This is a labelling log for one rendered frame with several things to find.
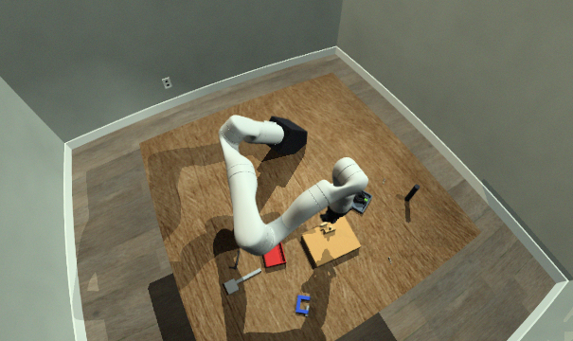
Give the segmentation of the red open tray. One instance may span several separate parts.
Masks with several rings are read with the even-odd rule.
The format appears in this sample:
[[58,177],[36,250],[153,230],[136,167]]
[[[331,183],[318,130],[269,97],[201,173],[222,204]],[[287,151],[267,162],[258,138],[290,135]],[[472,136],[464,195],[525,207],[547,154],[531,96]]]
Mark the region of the red open tray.
[[275,248],[273,248],[270,252],[264,255],[264,257],[266,257],[265,262],[267,262],[266,263],[267,268],[286,263],[282,243],[281,244],[279,243]]

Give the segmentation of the black cylinder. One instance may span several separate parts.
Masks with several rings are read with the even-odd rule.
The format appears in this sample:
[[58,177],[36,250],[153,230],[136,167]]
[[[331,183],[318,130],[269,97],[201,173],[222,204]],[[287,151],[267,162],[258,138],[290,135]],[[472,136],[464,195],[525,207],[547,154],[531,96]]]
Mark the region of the black cylinder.
[[405,200],[406,202],[408,202],[408,201],[413,197],[413,195],[418,191],[419,188],[420,188],[419,185],[415,185],[415,186],[410,190],[410,192],[406,195],[406,197],[404,198],[404,200]]

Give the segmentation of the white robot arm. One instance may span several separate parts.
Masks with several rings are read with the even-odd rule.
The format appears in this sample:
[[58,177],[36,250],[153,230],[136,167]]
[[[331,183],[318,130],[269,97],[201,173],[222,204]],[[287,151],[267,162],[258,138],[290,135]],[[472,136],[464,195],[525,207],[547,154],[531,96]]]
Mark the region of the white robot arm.
[[233,208],[235,240],[241,249],[254,256],[270,252],[327,206],[336,213],[347,212],[354,194],[363,191],[368,183],[367,176],[351,158],[342,158],[332,169],[332,184],[327,180],[319,181],[301,193],[279,218],[265,224],[256,205],[258,181],[254,166],[239,153],[239,144],[243,140],[250,144],[272,145],[282,141],[283,129],[275,122],[263,122],[232,116],[219,130]]

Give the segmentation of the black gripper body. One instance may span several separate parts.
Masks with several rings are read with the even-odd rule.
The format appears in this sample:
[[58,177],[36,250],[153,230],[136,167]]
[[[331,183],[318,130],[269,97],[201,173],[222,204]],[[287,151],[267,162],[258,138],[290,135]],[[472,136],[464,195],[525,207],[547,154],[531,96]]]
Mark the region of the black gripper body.
[[335,217],[343,217],[343,216],[345,216],[348,212],[349,212],[349,210],[348,210],[347,212],[345,212],[345,213],[336,213],[336,212],[334,212],[334,211],[331,210],[330,206],[328,206],[328,210],[326,211],[326,213],[328,213],[327,216],[328,216],[328,217],[331,217],[331,218],[333,218],[333,216],[335,216]]

